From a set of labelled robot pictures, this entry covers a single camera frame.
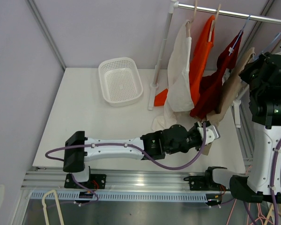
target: basket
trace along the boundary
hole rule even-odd
[[[106,60],[99,65],[103,98],[114,107],[136,103],[142,93],[135,62],[127,57]]]

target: white rack pole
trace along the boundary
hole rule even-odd
[[[163,59],[163,52],[164,52],[164,49],[165,49],[165,44],[166,44],[167,39],[168,39],[170,22],[172,20],[174,8],[177,8],[177,3],[178,3],[177,0],[170,0],[170,8],[169,8],[169,12],[168,12],[167,20],[166,20],[166,23],[165,23],[164,32],[163,32],[163,42],[161,44],[161,48],[160,48],[159,55],[158,55],[158,60],[157,60],[157,63],[155,65],[154,79],[153,79],[153,82],[151,83],[151,86],[150,86],[151,90],[150,90],[150,97],[149,97],[149,104],[148,104],[149,110],[153,110],[153,107],[154,107],[156,89],[158,88],[157,80],[158,80],[158,75],[159,75],[159,71],[160,71],[161,61]]]
[[[190,5],[178,3],[178,8],[185,8],[185,9],[192,9],[192,10],[194,10],[195,6],[190,6]],[[217,9],[205,8],[205,7],[197,7],[197,11],[216,14]],[[224,11],[224,10],[220,10],[219,15],[226,15],[226,16],[242,18],[242,19],[248,19],[248,17],[250,16],[249,14],[234,13],[234,12],[229,12],[229,11]],[[275,23],[275,24],[280,24],[281,25],[281,20],[274,19],[274,18],[267,17],[267,16],[261,16],[261,15],[251,15],[249,20],[255,20],[255,21],[260,21],[260,22],[267,22],[267,23]]]

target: beige hanger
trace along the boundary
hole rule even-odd
[[[219,5],[219,7],[218,7],[218,9],[216,11],[215,19],[211,23],[209,37],[208,37],[208,42],[211,41],[212,31],[214,30],[214,26],[215,26],[215,23],[217,21],[217,17],[219,16],[220,8],[221,8],[221,4]]]
[[[195,9],[193,11],[193,16],[192,16],[192,19],[190,21],[188,21],[186,23],[186,36],[187,37],[190,37],[191,36],[191,26],[192,26],[192,23],[193,21],[195,20],[195,17],[196,17],[196,14],[197,14],[197,6],[198,6],[198,0],[195,0]]]

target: red cloth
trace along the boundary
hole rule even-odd
[[[233,69],[236,65],[238,50],[243,33],[240,35],[234,50],[229,55],[229,48],[232,48],[237,40],[239,34],[233,39],[233,41],[226,47],[226,49],[220,54],[217,59],[217,71],[211,76],[204,76],[200,82],[200,98],[191,110],[190,116],[199,117],[204,119],[206,115],[214,110],[219,102],[220,95],[222,93],[222,78],[226,69]]]

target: beige cloth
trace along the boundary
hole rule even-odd
[[[250,48],[236,64],[234,70],[231,72],[228,80],[223,84],[220,103],[218,107],[207,114],[206,118],[213,125],[219,125],[220,121],[224,118],[226,111],[232,105],[233,101],[237,97],[237,94],[242,88],[241,79],[239,77],[240,72],[244,69],[245,65],[255,55],[254,48]]]

